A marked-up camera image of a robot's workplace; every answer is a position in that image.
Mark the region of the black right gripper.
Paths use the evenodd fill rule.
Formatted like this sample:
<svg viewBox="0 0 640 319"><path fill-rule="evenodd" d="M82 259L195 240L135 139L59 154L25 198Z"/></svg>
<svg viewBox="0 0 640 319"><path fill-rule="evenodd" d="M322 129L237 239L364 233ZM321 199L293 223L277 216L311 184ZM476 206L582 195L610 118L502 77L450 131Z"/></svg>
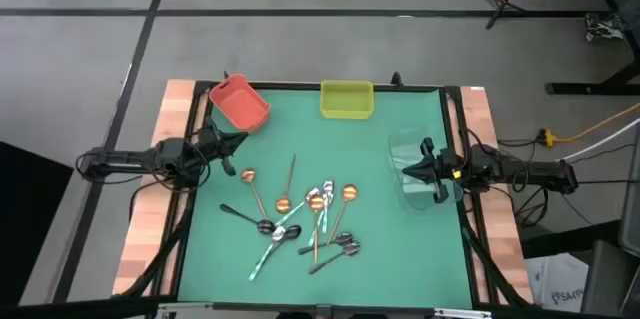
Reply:
<svg viewBox="0 0 640 319"><path fill-rule="evenodd" d="M458 168L459 156L454 150L444 148L438 154L434 153L435 146L431 137L422 142L424 157L418 163L403 169L403 174L412 180L418 180L433 187L433 199L436 204L442 204L450 198L450 193L443 183L444 180L456 181L461 177Z"/></svg>

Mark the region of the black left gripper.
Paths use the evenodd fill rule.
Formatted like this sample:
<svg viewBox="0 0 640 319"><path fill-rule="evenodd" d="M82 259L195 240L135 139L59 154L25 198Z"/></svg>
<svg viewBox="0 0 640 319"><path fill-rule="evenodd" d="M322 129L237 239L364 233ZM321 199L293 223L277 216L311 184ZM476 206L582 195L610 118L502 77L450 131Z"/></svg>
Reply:
<svg viewBox="0 0 640 319"><path fill-rule="evenodd" d="M208 160L220 159L224 172L228 176L235 176L236 170L230 162L230 157L247 137L247 132L222 132L213 119L207 117L201 127L198 145Z"/></svg>

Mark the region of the large shiny metal spoon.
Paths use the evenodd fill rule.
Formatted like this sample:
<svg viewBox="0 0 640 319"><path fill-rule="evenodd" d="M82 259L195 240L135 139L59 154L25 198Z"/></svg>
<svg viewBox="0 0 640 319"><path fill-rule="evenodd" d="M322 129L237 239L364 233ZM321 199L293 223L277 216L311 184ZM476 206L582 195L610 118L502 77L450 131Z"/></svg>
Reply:
<svg viewBox="0 0 640 319"><path fill-rule="evenodd" d="M316 263L314 264L308 271L308 273L310 275L315 274L316 272L318 272L319 270L321 270L322 268L324 268L325 266L327 266L328 264L332 263L333 261L335 261L336 259L342 257L342 256L354 256L356 255L359 251L360 251L361 245L358 242L353 242L350 244L347 244L346 246L343 247L342 251L334 256L332 256L331 258L320 262L320 263Z"/></svg>

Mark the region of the clear plastic bin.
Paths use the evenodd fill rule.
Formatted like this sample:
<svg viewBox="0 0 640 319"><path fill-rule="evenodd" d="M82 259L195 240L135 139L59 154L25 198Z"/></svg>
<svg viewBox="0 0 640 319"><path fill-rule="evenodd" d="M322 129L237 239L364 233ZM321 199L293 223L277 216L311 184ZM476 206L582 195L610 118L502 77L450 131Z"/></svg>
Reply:
<svg viewBox="0 0 640 319"><path fill-rule="evenodd" d="M405 167L420 162L424 157L422 142L426 137L429 136L424 132L424 128L414 127L390 135L388 139L388 161L390 169L396 177L397 191L404 198L406 207L414 211L426 211L438 205L455 204L463 199L463 189L459 184L459 179L443 181L450 193L450 198L442 204L436 204L431 185L412 180L403 174ZM438 154L441 149L435 146L434 153Z"/></svg>

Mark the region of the orange plastic bin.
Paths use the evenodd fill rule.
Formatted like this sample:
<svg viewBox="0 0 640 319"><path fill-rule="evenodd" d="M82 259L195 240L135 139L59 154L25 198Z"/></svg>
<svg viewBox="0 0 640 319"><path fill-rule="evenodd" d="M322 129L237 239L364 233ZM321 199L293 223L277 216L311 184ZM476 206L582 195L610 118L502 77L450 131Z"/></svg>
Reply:
<svg viewBox="0 0 640 319"><path fill-rule="evenodd" d="M232 74L209 93L209 100L238 130L253 133L269 119L271 105L249 84L244 74Z"/></svg>

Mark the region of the yellow-green plastic bin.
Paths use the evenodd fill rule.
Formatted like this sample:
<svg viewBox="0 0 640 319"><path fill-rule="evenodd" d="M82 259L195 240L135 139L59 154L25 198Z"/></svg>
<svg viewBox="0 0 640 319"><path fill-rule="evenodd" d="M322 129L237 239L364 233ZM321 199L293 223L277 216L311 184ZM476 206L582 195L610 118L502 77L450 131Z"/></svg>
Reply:
<svg viewBox="0 0 640 319"><path fill-rule="evenodd" d="M320 111L328 119L366 120L374 112L374 85L368 81L322 81Z"/></svg>

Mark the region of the green table mat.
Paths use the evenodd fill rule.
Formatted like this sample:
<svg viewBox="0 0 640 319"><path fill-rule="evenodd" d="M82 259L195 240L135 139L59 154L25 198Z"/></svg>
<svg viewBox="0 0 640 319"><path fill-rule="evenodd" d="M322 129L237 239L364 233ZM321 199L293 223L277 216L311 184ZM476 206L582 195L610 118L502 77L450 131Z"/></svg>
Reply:
<svg viewBox="0 0 640 319"><path fill-rule="evenodd" d="M297 253L308 246L312 232L309 202L282 225L299 225L301 234L278 246L250 281L272 234L261 234L253 223L219 208L226 204L255 220L264 219L249 184L214 166L210 179L196 195L179 299L235 304L469 307L472 300L457 207L444 204L426 211L409 209L397 191L388 161L389 136L407 128L424 128L437 147L446 145L439 95L379 93L374 112L366 120L323 117L320 96L314 91L267 90L264 98L271 105L270 118L240 145L233 166L256 171L257 192L274 224L285 215L276 211L276 200L284 192L293 155L291 210L312 188L318 188L323 196L323 183L335 182L327 232L322 232L322 221L318 228L317 263L344 247L329 245L327 240L342 205L343 186L354 184L357 198L347 204L336 236L350 232L351 243L358 242L360 251L310 275L309 269L316 264L313 251Z"/></svg>

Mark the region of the white cardboard box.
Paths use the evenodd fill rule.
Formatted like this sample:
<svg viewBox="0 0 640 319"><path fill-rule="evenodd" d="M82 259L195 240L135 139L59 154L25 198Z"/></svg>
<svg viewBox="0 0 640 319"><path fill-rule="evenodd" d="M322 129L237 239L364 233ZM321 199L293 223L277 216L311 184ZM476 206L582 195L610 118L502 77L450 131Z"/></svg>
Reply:
<svg viewBox="0 0 640 319"><path fill-rule="evenodd" d="M589 266L563 253L525 260L534 303L544 309L578 313Z"/></svg>

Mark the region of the dark grey chair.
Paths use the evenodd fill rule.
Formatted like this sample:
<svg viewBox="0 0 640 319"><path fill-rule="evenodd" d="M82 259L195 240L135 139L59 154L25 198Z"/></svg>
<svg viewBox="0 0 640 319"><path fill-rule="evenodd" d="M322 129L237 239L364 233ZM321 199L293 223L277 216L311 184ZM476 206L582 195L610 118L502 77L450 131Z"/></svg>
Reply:
<svg viewBox="0 0 640 319"><path fill-rule="evenodd" d="M640 129L621 218L596 236L581 311L640 319Z"/></svg>

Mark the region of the black panel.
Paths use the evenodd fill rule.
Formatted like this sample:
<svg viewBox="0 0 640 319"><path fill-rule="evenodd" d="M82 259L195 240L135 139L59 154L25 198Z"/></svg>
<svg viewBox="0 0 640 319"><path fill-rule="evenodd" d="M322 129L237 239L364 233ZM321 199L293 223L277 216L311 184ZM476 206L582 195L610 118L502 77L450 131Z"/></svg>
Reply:
<svg viewBox="0 0 640 319"><path fill-rule="evenodd" d="M19 303L72 172L0 141L0 306Z"/></svg>

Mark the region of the person's shoe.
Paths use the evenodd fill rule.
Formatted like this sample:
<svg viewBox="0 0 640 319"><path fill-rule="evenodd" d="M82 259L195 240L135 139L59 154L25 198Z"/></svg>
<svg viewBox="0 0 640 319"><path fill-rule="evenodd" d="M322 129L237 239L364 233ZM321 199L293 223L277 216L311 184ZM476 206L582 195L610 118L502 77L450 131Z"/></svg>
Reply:
<svg viewBox="0 0 640 319"><path fill-rule="evenodd" d="M623 39L623 26L615 14L587 13L584 16L585 39Z"/></svg>

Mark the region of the black desk frame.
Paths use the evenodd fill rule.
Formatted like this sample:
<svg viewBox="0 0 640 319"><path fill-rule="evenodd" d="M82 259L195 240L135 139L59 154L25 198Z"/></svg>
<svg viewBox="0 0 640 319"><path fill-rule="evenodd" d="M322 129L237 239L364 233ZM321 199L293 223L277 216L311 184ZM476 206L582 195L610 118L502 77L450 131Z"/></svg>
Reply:
<svg viewBox="0 0 640 319"><path fill-rule="evenodd" d="M608 10L599 11L599 14L614 14L619 10L616 0L604 0ZM555 18L575 19L581 17L583 11L545 11L525 10L524 13L516 13L508 10L501 16L513 18ZM633 60L619 69L609 78L598 83L546 83L545 91L549 95L598 95L598 96L640 96L640 84L631 84L631 81L640 77L640 42L631 30L623 30L624 40L628 44Z"/></svg>

